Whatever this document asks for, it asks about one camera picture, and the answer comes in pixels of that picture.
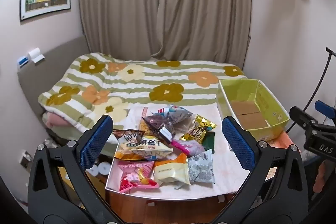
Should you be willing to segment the person's right hand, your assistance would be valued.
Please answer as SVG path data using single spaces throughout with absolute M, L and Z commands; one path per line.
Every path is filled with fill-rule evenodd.
M 321 165 L 318 167 L 318 175 L 315 179 L 315 183 L 313 185 L 313 192 L 318 194 L 321 193 L 323 187 L 332 174 L 335 171 L 335 163 L 329 160 L 324 160 Z

